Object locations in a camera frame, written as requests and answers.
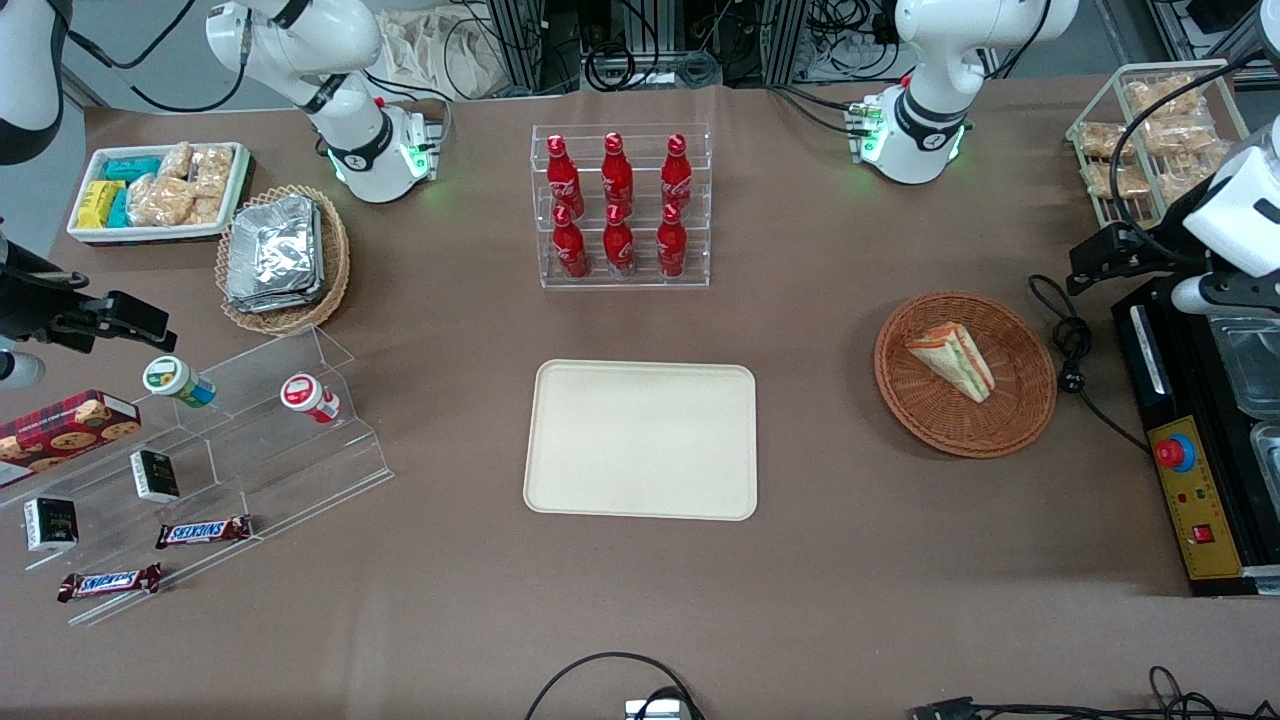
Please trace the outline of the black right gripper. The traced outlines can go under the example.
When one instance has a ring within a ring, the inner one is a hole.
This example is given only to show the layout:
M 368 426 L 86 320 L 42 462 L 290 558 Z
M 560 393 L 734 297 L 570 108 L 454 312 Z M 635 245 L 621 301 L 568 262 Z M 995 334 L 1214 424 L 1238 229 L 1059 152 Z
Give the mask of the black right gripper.
M 96 320 L 82 313 L 82 304 L 91 300 L 81 291 L 90 278 L 78 272 L 64 272 L 29 250 L 1 241 L 1 334 L 17 343 L 35 341 L 59 345 L 78 354 L 91 354 L 97 336 L 105 340 L 132 340 L 173 354 L 177 333 L 168 324 L 170 314 L 124 292 L 108 292 L 97 300 Z M 68 315 L 88 325 L 56 324 Z

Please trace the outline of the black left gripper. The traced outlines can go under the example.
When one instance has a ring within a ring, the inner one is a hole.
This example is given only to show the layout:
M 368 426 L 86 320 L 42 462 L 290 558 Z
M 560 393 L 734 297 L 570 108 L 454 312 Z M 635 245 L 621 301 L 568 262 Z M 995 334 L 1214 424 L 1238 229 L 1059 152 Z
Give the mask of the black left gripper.
M 1102 281 L 1129 275 L 1198 277 L 1213 265 L 1211 251 L 1184 224 L 1106 225 L 1068 256 L 1068 293 L 1084 293 Z

